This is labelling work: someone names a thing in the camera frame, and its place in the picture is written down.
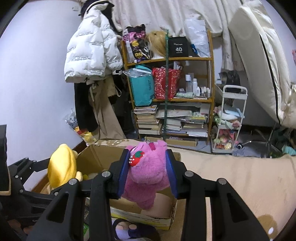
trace purple plush toy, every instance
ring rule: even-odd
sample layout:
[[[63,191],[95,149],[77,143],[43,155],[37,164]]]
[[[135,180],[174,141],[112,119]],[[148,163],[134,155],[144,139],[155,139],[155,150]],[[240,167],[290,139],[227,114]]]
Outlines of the purple plush toy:
[[[149,210],[156,192],[170,186],[165,158],[167,143],[162,140],[141,142],[135,147],[127,146],[127,149],[131,152],[130,167],[122,197]]]

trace pink zipper tag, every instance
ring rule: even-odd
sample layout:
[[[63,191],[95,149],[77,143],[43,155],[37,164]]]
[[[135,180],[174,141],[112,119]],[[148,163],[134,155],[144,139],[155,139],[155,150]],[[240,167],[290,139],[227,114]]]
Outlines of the pink zipper tag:
[[[148,143],[148,145],[150,146],[151,150],[156,150],[155,145],[153,142]]]

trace white puffer jacket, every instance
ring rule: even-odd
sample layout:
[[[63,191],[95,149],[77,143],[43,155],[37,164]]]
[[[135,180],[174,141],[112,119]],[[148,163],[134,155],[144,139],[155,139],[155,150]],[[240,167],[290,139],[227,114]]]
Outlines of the white puffer jacket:
[[[91,4],[67,47],[65,81],[93,83],[122,68],[118,37],[102,14],[108,4]]]

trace green pole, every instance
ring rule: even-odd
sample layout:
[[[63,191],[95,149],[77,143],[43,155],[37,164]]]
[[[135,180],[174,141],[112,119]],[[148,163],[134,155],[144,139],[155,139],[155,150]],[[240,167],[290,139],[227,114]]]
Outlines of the green pole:
[[[163,140],[166,140],[166,123],[167,123],[167,115],[168,115],[168,29],[165,36],[165,116],[163,121]]]

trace white rolling cart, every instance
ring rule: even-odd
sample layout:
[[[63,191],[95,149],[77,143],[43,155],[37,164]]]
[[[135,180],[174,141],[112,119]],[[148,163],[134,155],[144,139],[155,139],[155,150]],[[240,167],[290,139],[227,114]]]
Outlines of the white rolling cart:
[[[247,98],[248,98],[248,90],[245,87],[238,86],[238,85],[225,85],[225,86],[223,86],[223,90],[222,90],[222,89],[219,88],[219,86],[215,85],[215,88],[216,88],[216,93],[219,93],[221,95],[221,97],[222,97],[221,116],[222,116],[222,113],[223,113],[223,107],[224,107],[224,100],[225,100],[225,98],[227,98],[227,99],[244,100],[244,108],[243,108],[243,111],[242,111],[242,115],[244,116],[244,111],[246,109],[246,102],[247,102]],[[226,92],[225,91],[226,88],[241,89],[241,90],[245,90],[246,93],[245,94],[240,94],[240,93]],[[220,117],[220,121],[219,121],[219,123],[217,123],[218,132],[217,132],[216,138],[218,138],[219,131],[221,129],[229,129],[226,125],[221,124],[221,119],[222,118]],[[237,136],[236,136],[236,138],[234,140],[234,143],[232,143],[231,149],[229,149],[229,150],[217,149],[216,148],[216,145],[217,144],[211,139],[211,146],[212,146],[212,152],[213,153],[232,153],[232,151],[234,149],[234,146],[235,146],[235,143],[237,141],[237,138],[239,136],[240,129],[242,127],[242,120],[243,120],[243,117],[241,117],[239,127],[233,129],[233,130],[236,130],[237,131]]]

